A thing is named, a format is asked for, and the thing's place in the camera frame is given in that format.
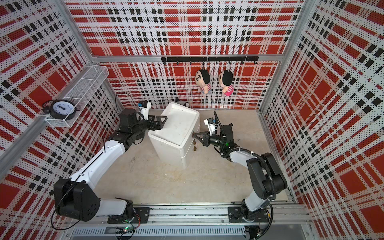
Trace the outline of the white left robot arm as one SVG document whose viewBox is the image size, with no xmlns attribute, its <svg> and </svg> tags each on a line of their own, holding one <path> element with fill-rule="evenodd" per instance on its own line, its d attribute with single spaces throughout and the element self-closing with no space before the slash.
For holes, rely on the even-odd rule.
<svg viewBox="0 0 384 240">
<path fill-rule="evenodd" d="M 112 223 L 127 223 L 136 217 L 133 202 L 124 199 L 101 199 L 94 189 L 103 175 L 147 130 L 161 130 L 166 116 L 151 116 L 134 109 L 119 114 L 120 126 L 107 138 L 102 149 L 69 179 L 54 185 L 55 213 L 78 221 L 108 216 Z"/>
</svg>

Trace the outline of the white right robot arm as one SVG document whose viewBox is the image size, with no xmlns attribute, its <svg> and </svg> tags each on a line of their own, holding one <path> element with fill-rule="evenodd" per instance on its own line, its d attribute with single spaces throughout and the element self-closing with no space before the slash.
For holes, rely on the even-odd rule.
<svg viewBox="0 0 384 240">
<path fill-rule="evenodd" d="M 230 222 L 266 223 L 270 220 L 267 205 L 288 187 L 287 180 L 271 153 L 258 155 L 236 144 L 232 126 L 221 126 L 219 135 L 207 131 L 193 133 L 193 138 L 204 147 L 214 146 L 222 158 L 248 169 L 253 190 L 239 208 L 229 208 Z"/>
</svg>

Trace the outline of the white three-drawer cabinet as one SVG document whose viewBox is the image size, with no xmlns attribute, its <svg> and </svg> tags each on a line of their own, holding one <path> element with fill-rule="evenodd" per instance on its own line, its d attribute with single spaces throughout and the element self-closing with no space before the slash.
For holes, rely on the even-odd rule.
<svg viewBox="0 0 384 240">
<path fill-rule="evenodd" d="M 167 120 L 161 130 L 148 132 L 151 143 L 162 162 L 186 169 L 195 151 L 193 133 L 200 130 L 200 113 L 172 102 L 161 116 Z"/>
</svg>

